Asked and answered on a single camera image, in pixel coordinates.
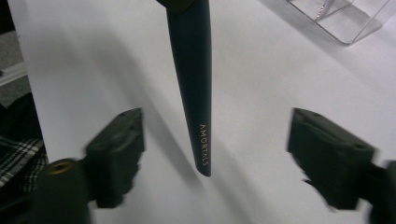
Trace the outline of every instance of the black and white plaid cloth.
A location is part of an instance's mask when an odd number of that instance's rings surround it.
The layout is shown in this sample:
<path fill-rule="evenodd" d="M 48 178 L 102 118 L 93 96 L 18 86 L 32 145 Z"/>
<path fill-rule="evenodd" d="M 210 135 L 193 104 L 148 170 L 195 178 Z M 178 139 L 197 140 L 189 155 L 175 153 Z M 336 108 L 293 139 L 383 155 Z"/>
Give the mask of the black and white plaid cloth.
<path fill-rule="evenodd" d="M 34 190 L 37 177 L 47 164 L 47 153 L 42 139 L 15 142 L 0 136 L 0 188 L 14 176 L 20 175 L 20 190 Z"/>

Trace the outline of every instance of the transparent acrylic tray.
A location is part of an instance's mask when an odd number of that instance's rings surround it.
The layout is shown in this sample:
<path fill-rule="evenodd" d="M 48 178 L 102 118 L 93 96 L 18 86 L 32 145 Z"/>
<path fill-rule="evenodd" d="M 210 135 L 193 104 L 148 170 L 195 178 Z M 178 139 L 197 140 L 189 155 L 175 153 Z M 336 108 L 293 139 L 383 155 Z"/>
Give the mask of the transparent acrylic tray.
<path fill-rule="evenodd" d="M 394 14 L 396 0 L 286 0 L 341 44 L 352 44 Z"/>

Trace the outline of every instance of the plaid fabric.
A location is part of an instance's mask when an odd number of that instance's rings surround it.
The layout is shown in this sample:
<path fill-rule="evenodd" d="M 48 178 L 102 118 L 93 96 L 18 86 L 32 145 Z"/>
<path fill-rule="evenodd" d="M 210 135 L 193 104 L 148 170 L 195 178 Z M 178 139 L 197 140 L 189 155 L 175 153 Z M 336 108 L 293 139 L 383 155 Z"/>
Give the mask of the plaid fabric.
<path fill-rule="evenodd" d="M 0 136 L 0 188 L 25 168 L 20 189 L 30 192 L 35 189 L 39 172 L 48 164 L 42 139 L 27 139 L 15 142 Z"/>

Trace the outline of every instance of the table surface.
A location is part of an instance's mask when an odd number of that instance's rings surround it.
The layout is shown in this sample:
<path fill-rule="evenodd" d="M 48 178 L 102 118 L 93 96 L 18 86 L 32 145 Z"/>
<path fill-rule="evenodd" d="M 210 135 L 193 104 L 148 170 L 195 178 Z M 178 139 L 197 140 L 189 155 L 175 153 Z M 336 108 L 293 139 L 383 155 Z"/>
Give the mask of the table surface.
<path fill-rule="evenodd" d="M 146 149 L 123 206 L 95 223 L 365 223 L 331 212 L 286 152 L 293 107 L 396 158 L 396 19 L 337 45 L 279 0 L 211 1 L 212 176 L 194 168 L 164 8 L 141 0 L 9 1 L 51 161 L 143 107 Z"/>

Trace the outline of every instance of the gray carpet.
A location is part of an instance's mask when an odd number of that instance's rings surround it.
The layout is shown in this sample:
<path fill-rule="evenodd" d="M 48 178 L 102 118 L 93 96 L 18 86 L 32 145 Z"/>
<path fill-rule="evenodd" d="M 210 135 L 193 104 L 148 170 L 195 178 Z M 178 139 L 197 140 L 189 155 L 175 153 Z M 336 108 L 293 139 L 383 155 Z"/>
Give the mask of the gray carpet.
<path fill-rule="evenodd" d="M 23 62 L 23 58 L 16 32 L 0 35 L 0 69 L 8 68 L 21 62 Z M 30 91 L 27 77 L 21 77 L 4 86 L 0 86 L 0 105 L 7 107 Z"/>

